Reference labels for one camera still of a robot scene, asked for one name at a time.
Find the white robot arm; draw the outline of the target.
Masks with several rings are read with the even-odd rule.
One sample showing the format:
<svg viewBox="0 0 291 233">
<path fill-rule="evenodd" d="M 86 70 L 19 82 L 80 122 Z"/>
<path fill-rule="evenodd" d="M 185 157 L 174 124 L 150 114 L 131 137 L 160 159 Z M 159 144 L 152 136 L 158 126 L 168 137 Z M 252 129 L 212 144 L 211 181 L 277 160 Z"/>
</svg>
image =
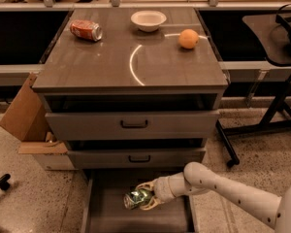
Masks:
<svg viewBox="0 0 291 233">
<path fill-rule="evenodd" d="M 182 195 L 212 190 L 271 227 L 275 233 L 291 233 L 291 187 L 280 197 L 221 177 L 201 163 L 190 162 L 182 172 L 139 184 L 139 188 L 154 193 L 150 208 Z"/>
</svg>

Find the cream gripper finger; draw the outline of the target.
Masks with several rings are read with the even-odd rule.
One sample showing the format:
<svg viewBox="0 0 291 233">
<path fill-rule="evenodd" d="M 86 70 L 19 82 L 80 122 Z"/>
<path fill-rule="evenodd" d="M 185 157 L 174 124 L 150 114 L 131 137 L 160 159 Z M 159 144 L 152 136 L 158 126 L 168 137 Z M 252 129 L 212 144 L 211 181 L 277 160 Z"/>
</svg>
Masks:
<svg viewBox="0 0 291 233">
<path fill-rule="evenodd" d="M 143 211 L 152 210 L 160 204 L 160 200 L 157 197 L 146 198 L 140 205 L 140 209 Z"/>
<path fill-rule="evenodd" d="M 140 183 L 136 186 L 137 189 L 144 189 L 150 192 L 154 191 L 155 188 L 155 182 L 146 182 L 146 183 Z"/>
</svg>

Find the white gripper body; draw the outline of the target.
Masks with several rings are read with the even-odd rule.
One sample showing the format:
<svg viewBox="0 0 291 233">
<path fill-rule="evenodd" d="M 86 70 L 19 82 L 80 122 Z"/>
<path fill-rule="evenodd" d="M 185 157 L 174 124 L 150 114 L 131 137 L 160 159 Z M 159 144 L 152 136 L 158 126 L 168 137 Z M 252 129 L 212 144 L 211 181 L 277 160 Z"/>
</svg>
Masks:
<svg viewBox="0 0 291 233">
<path fill-rule="evenodd" d="M 153 184 L 155 197 L 160 203 L 169 203 L 175 199 L 175 195 L 169 185 L 168 177 L 160 177 L 155 179 Z"/>
</svg>

